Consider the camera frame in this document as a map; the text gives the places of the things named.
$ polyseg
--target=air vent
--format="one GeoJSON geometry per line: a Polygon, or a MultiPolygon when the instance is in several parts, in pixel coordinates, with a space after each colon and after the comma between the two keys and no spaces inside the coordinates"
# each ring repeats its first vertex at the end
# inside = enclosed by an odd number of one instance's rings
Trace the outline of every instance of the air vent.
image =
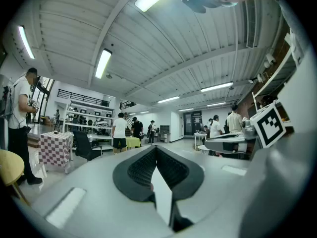
{"type": "Polygon", "coordinates": [[[260,0],[245,1],[247,14],[247,47],[253,49],[258,45],[258,36],[261,18],[261,10],[259,10],[260,0]]]}

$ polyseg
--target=checkered tablecloth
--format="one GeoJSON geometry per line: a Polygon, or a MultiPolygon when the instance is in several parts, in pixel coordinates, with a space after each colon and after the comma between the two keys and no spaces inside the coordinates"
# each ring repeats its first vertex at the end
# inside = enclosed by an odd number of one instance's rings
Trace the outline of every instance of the checkered tablecloth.
{"type": "Polygon", "coordinates": [[[72,146],[73,136],[71,132],[41,134],[39,161],[65,168],[70,159],[72,146]]]}

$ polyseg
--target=chair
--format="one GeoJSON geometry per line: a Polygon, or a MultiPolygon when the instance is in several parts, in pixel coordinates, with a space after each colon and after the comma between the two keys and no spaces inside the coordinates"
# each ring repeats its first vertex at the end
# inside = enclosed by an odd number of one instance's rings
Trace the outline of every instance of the chair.
{"type": "Polygon", "coordinates": [[[93,148],[91,147],[91,144],[89,142],[89,139],[86,133],[79,130],[74,130],[73,133],[74,133],[75,142],[76,142],[75,154],[77,156],[85,158],[87,161],[91,161],[94,158],[101,156],[103,154],[103,150],[101,146],[100,146],[100,152],[93,151],[93,148]]]}

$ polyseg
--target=ceiling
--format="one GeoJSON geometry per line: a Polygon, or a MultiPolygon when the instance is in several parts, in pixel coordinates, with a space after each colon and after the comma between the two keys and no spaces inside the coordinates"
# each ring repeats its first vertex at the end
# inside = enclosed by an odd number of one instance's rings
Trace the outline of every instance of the ceiling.
{"type": "Polygon", "coordinates": [[[258,46],[246,47],[245,3],[191,11],[181,0],[160,0],[147,12],[136,0],[27,0],[6,29],[3,44],[25,68],[65,83],[158,107],[179,96],[175,108],[233,102],[248,92],[247,79],[263,71],[277,35],[280,9],[258,1],[258,46]],[[24,25],[35,60],[18,36],[24,25]],[[101,51],[113,52],[101,79],[95,78],[101,51]],[[110,73],[112,79],[106,78],[110,73]],[[233,81],[228,88],[200,89],[233,81]]]}

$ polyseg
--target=black shorts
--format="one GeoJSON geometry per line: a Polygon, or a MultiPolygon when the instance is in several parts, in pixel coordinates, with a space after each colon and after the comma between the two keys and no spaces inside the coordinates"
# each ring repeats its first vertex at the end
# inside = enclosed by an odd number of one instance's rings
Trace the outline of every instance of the black shorts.
{"type": "Polygon", "coordinates": [[[127,142],[125,138],[113,138],[113,147],[119,148],[119,142],[121,148],[127,147],[127,142]]]}

